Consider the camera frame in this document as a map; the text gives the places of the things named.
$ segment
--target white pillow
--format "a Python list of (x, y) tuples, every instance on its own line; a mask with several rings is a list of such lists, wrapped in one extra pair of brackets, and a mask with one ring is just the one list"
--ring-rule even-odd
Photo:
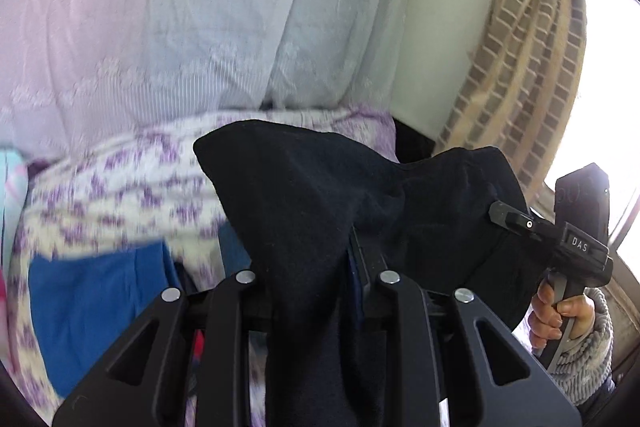
[(383, 100), (403, 2), (0, 0), (0, 143), (57, 158), (218, 108)]

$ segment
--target gray knit sleeve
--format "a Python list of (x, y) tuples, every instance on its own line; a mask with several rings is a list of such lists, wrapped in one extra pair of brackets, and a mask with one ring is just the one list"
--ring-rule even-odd
[(585, 293), (595, 303), (593, 331), (577, 348), (561, 355), (551, 374), (574, 405), (587, 401), (611, 373), (613, 326), (607, 301), (597, 288), (587, 288)]

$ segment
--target blue fabric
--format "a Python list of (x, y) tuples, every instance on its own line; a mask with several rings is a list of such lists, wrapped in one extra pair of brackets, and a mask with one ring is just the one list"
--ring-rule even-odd
[(48, 261), (29, 268), (31, 318), (47, 376), (67, 397), (146, 306), (180, 287), (163, 242), (98, 257)]
[(240, 242), (236, 231), (231, 223), (225, 223), (218, 229), (218, 242), (220, 244), (220, 254), (222, 256), (222, 264), (225, 267), (225, 275), (230, 275), (246, 270), (251, 265), (251, 258), (246, 253), (244, 246)]

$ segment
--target wall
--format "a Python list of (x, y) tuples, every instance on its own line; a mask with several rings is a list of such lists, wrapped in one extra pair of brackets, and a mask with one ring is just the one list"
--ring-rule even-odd
[(449, 116), (491, 0), (409, 0), (393, 115), (435, 138)]

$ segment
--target cyan fabric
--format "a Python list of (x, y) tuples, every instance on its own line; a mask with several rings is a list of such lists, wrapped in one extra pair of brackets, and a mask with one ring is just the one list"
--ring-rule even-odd
[(31, 318), (47, 376), (66, 397), (107, 348), (167, 287), (180, 287), (163, 242), (29, 269)]
[(0, 362), (12, 371), (6, 309), (6, 286), (15, 231), (20, 221), (29, 180), (27, 167), (17, 151), (0, 150), (0, 202), (2, 203), (2, 242), (0, 243)]

